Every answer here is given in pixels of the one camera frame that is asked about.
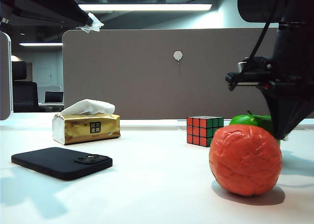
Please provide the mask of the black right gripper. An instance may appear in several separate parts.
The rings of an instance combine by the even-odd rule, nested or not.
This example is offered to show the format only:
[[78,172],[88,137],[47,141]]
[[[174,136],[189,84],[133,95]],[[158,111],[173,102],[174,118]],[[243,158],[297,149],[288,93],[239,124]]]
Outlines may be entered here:
[[314,111],[314,60],[294,63],[264,58],[262,69],[270,72],[268,81],[295,84],[261,88],[273,136],[281,140]]

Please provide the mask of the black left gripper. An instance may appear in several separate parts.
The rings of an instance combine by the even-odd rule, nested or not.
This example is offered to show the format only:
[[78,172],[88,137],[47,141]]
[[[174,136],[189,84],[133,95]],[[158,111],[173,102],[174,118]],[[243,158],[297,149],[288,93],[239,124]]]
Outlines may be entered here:
[[75,0],[0,0],[0,17],[12,20],[56,21],[87,33],[104,25],[94,14],[83,11]]

